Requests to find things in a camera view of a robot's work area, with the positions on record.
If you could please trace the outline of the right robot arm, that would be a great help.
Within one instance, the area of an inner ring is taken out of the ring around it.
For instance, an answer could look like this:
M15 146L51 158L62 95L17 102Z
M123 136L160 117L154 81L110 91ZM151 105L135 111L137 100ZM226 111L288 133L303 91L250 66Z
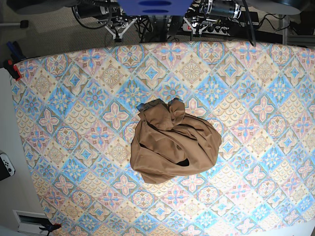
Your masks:
M108 26L111 22L113 11L119 8L117 2L110 0L80 0L75 6L71 7L71 11L75 20L86 29L100 29ZM85 18L94 18L100 24L99 27L91 28L84 25L80 20Z

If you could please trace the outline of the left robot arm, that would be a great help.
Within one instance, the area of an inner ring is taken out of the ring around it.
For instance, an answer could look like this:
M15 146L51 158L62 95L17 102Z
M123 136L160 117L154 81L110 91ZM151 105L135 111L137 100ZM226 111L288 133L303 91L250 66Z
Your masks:
M241 6L231 0L194 0L191 8L201 16L219 16L238 19Z

